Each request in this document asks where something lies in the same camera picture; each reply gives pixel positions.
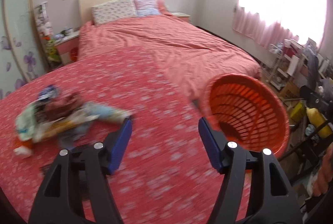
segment orange laundry basket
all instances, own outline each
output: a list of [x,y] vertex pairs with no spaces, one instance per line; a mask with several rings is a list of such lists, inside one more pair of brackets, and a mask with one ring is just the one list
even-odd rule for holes
[[281,156],[289,139],[289,120],[277,96],[262,82],[242,74],[226,74],[210,81],[199,100],[213,128],[243,148],[269,148]]

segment wardrobe door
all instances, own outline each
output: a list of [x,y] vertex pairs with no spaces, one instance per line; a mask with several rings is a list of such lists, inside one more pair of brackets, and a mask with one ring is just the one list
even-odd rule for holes
[[29,0],[5,0],[5,21],[13,52],[27,81],[45,74],[34,35]]
[[8,41],[2,7],[3,0],[0,0],[0,100],[26,83],[16,65]]

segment basket rim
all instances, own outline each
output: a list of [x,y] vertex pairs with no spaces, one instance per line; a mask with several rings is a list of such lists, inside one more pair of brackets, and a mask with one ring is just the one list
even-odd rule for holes
[[200,111],[206,117],[213,116],[211,108],[210,108],[210,104],[209,104],[211,88],[213,87],[213,85],[215,84],[215,82],[217,82],[219,79],[225,78],[225,77],[235,77],[235,76],[240,77],[240,78],[245,78],[245,79],[250,80],[251,82],[254,82],[257,85],[261,86],[262,89],[265,90],[275,100],[275,102],[277,103],[276,108],[280,112],[282,112],[283,117],[284,117],[285,133],[283,134],[283,140],[282,140],[282,142],[281,142],[281,144],[279,146],[279,149],[274,152],[275,157],[279,158],[280,156],[283,155],[283,153],[286,150],[286,147],[288,145],[288,141],[289,141],[289,137],[290,137],[289,118],[288,118],[288,115],[287,115],[287,112],[286,112],[285,108],[282,105],[282,102],[277,97],[277,95],[272,91],[271,88],[269,88],[268,86],[266,86],[260,80],[254,78],[254,77],[251,77],[251,76],[248,76],[248,75],[245,75],[245,74],[239,74],[239,73],[227,73],[227,74],[222,74],[222,75],[218,75],[218,76],[213,77],[206,84],[206,86],[204,88],[204,92],[202,93],[202,95],[201,95],[201,97],[199,99],[199,108],[200,108]]

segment pillow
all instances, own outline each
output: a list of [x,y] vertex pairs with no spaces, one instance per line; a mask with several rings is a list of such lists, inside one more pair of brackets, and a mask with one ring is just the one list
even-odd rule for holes
[[96,5],[92,7],[92,14],[95,25],[137,16],[133,0],[114,0]]
[[158,0],[134,0],[137,17],[160,15]]

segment red bedsheet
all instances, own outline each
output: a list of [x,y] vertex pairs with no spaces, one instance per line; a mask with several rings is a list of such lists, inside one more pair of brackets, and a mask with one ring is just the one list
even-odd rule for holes
[[80,30],[79,59],[120,47],[140,45],[191,100],[222,73],[260,78],[259,64],[246,52],[187,22],[163,14],[121,19]]
[[[36,144],[33,156],[15,157],[15,118],[50,84],[59,87],[63,97],[80,92],[85,101],[135,113],[120,168],[108,176],[125,224],[207,222],[223,176],[212,168],[200,139],[200,114],[140,47],[122,48],[62,67],[0,101],[0,187],[24,220],[28,220],[43,179],[41,167],[52,163],[60,148],[49,139]],[[117,125],[96,121],[76,145],[103,141],[117,129]],[[250,182],[246,175],[238,219],[246,214]],[[89,201],[83,206],[85,216],[93,220]]]

